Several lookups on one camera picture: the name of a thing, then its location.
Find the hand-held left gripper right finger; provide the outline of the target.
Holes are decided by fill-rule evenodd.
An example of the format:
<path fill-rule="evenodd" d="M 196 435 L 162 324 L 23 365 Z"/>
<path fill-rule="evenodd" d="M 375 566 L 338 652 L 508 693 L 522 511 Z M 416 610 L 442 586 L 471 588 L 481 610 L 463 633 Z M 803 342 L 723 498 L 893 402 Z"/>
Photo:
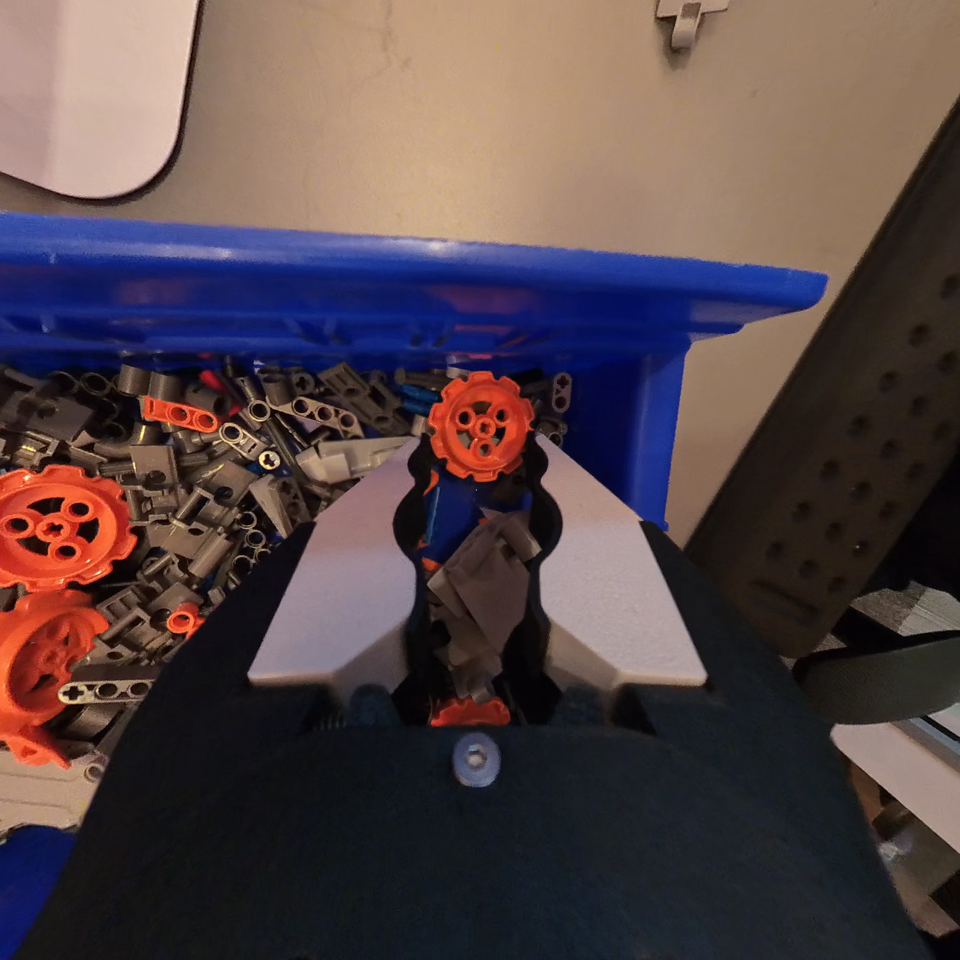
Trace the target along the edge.
<path fill-rule="evenodd" d="M 525 722 L 570 690 L 608 712 L 627 687 L 704 690 L 702 663 L 642 518 L 549 439 L 525 446 L 530 532 Z"/>

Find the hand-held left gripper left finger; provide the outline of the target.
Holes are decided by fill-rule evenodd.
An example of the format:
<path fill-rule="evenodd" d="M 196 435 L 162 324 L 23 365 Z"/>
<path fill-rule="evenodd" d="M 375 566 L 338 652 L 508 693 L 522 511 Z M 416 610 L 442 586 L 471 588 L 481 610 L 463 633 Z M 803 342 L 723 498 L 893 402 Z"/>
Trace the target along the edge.
<path fill-rule="evenodd" d="M 320 686 L 346 705 L 403 684 L 425 616 L 417 554 L 433 464 L 429 440 L 409 439 L 318 515 L 248 668 L 253 687 Z"/>

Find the pile of toy brick parts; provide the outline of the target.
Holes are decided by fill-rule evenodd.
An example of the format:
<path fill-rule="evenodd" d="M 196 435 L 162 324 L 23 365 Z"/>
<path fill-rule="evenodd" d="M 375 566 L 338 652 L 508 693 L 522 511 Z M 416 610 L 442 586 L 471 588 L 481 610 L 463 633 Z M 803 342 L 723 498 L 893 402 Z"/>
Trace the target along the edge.
<path fill-rule="evenodd" d="M 174 655 L 470 378 L 2 366 L 2 840 L 75 831 Z"/>

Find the orange toy brick wheel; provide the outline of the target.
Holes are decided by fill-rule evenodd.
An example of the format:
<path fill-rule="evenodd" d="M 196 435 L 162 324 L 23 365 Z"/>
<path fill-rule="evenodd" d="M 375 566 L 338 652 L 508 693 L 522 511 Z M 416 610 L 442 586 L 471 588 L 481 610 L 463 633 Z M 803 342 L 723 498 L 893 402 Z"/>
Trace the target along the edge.
<path fill-rule="evenodd" d="M 488 370 L 451 380 L 428 416 L 430 445 L 446 471 L 489 483 L 522 464 L 534 422 L 531 401 L 513 379 Z"/>

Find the blue plastic storage bin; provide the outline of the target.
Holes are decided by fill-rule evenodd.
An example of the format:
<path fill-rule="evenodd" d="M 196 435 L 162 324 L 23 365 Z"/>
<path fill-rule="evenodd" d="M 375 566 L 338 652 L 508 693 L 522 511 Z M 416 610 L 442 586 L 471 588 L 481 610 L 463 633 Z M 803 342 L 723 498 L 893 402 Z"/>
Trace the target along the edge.
<path fill-rule="evenodd" d="M 818 304 L 827 277 L 556 247 L 2 214 L 2 355 L 570 363 L 572 449 L 661 521 L 693 340 Z M 708 674 L 564 694 L 492 728 L 407 724 L 371 687 L 247 670 L 307 543 L 253 573 L 134 715 L 14 958 L 853 956 L 869 839 L 780 658 L 655 523 Z"/>

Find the grey curved toy brick panel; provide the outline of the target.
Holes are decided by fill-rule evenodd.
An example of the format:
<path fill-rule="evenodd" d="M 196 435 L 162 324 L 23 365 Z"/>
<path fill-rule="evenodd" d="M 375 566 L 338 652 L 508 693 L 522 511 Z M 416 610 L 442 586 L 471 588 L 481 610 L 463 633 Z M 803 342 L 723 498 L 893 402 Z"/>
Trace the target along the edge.
<path fill-rule="evenodd" d="M 658 1 L 655 18 L 672 20 L 670 49 L 672 52 L 689 52 L 697 41 L 702 21 L 706 16 L 726 12 L 731 1 Z"/>

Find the white metal board stand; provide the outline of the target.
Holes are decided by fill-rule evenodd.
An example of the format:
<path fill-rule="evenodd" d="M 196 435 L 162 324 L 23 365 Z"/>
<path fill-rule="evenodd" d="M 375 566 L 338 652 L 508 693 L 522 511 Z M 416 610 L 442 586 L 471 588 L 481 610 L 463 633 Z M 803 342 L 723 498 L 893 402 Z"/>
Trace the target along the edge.
<path fill-rule="evenodd" d="M 79 201 L 136 194 L 182 137 L 199 1 L 3 1 L 2 174 Z"/>

